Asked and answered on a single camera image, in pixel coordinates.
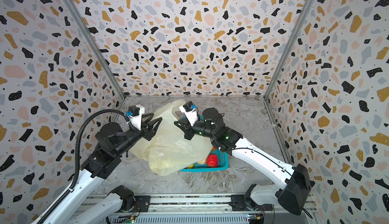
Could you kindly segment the pale yellow plastic bag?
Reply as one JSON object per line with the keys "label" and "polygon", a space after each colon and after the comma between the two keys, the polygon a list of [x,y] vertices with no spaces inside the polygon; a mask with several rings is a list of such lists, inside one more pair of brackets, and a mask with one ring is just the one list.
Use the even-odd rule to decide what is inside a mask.
{"label": "pale yellow plastic bag", "polygon": [[177,121],[175,111],[185,103],[176,100],[155,112],[155,117],[162,117],[156,135],[147,141],[139,140],[130,152],[139,159],[148,162],[152,172],[167,176],[192,164],[206,159],[213,146],[209,138],[194,136],[192,140],[184,138],[184,132],[174,125]]}

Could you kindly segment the beige round fruit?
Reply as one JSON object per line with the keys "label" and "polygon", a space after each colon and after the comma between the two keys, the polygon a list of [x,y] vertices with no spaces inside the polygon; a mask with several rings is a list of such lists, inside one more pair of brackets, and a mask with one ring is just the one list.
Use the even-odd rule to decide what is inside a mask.
{"label": "beige round fruit", "polygon": [[199,165],[204,165],[206,163],[207,163],[207,159],[203,159],[203,160],[197,162],[197,164],[199,164]]}

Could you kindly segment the red fruit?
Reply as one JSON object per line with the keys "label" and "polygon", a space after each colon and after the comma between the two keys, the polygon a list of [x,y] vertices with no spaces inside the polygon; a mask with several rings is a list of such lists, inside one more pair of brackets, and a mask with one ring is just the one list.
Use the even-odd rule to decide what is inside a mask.
{"label": "red fruit", "polygon": [[207,167],[216,168],[216,167],[218,167],[218,163],[219,163],[219,160],[218,160],[217,155],[215,155],[215,154],[208,155],[207,161],[206,161]]}

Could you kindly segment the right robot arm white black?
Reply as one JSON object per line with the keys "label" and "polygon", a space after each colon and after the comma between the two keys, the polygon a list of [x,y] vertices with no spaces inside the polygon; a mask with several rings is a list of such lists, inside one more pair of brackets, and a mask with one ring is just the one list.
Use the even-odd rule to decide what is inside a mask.
{"label": "right robot arm white black", "polygon": [[174,124],[184,132],[185,139],[191,140],[195,135],[207,137],[213,147],[248,163],[272,181],[268,186],[250,186],[244,196],[248,208],[280,204],[296,216],[304,212],[312,188],[305,166],[293,166],[260,150],[241,133],[227,127],[215,108],[207,108],[199,115],[195,105],[187,102],[179,109],[185,117]]}

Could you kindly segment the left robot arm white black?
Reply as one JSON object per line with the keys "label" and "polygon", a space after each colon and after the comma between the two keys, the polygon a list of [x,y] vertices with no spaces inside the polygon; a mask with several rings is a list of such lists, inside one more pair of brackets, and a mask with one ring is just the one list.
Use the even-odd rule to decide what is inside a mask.
{"label": "left robot arm white black", "polygon": [[75,175],[70,186],[59,196],[48,209],[39,216],[35,224],[55,224],[70,219],[89,194],[121,162],[127,153],[141,138],[151,140],[162,122],[162,118],[141,122],[141,129],[129,129],[124,132],[116,122],[102,126],[95,138],[98,140],[94,152],[83,164],[80,164],[81,136],[87,124],[97,114],[92,115],[80,128],[75,149]]}

